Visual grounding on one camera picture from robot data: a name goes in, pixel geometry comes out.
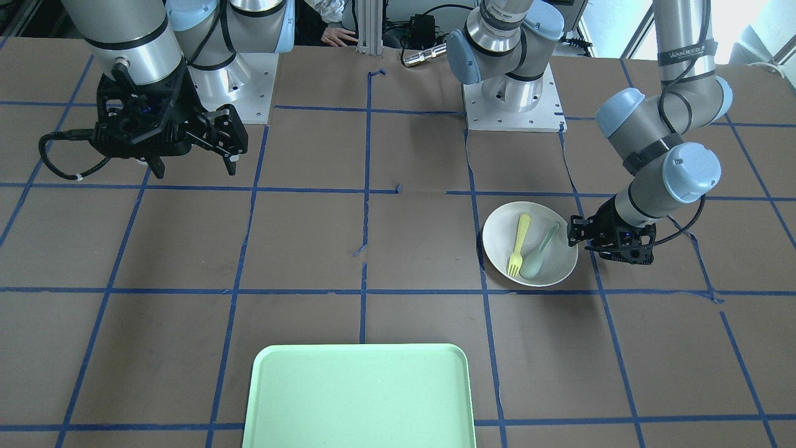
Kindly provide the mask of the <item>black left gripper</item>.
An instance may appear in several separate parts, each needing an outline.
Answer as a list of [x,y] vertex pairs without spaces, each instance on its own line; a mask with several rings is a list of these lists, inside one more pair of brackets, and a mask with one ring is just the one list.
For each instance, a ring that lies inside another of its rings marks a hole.
[[655,224],[631,226],[615,210],[614,199],[590,216],[571,215],[567,224],[569,247],[586,241],[585,250],[608,261],[649,266],[654,261]]

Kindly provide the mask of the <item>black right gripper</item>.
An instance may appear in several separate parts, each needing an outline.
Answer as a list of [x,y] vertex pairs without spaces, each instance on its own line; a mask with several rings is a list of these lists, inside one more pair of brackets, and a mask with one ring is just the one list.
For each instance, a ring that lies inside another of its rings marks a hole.
[[187,155],[195,146],[221,156],[228,175],[236,175],[249,136],[236,108],[208,111],[199,99],[187,63],[152,84],[132,80],[131,63],[116,62],[96,91],[98,119],[89,142],[106,157],[147,162],[157,179],[164,157]]

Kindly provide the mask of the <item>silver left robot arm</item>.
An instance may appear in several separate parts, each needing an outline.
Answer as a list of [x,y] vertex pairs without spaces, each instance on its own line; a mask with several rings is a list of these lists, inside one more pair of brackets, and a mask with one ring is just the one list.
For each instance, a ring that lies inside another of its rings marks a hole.
[[[715,72],[713,5],[709,1],[655,1],[660,93],[626,88],[609,97],[595,122],[632,181],[594,215],[569,219],[569,246],[610,261],[648,266],[659,245],[656,223],[693,202],[704,203],[718,184],[718,156],[684,136],[727,113],[733,91]],[[445,39],[447,60],[463,85],[497,94],[502,110],[526,111],[535,100],[510,101],[518,88],[538,88],[565,18],[543,1],[481,1],[461,29]]]

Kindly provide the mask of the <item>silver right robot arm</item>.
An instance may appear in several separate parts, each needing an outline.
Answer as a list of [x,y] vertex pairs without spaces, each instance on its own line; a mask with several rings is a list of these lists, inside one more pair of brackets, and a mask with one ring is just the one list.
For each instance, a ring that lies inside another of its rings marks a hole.
[[159,179],[164,159],[194,147],[228,175],[248,151],[245,114],[262,84],[245,54],[280,54],[295,43],[293,1],[65,1],[102,76],[92,128],[42,136],[54,175],[80,181],[111,159],[133,159]]

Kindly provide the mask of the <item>person's hand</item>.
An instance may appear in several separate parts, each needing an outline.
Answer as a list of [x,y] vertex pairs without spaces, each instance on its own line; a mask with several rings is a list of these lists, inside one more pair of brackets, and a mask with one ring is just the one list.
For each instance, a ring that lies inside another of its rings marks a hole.
[[358,43],[355,31],[337,27],[324,29],[320,40],[323,44],[330,47],[347,47]]

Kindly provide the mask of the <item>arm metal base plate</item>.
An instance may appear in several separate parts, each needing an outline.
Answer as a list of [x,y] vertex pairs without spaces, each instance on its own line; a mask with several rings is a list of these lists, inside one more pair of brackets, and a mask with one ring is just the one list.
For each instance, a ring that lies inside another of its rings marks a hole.
[[233,105],[245,124],[267,124],[278,63],[278,54],[237,54],[223,68],[188,71],[206,110]]
[[503,75],[461,89],[470,131],[568,130],[550,65],[541,78],[529,82]]

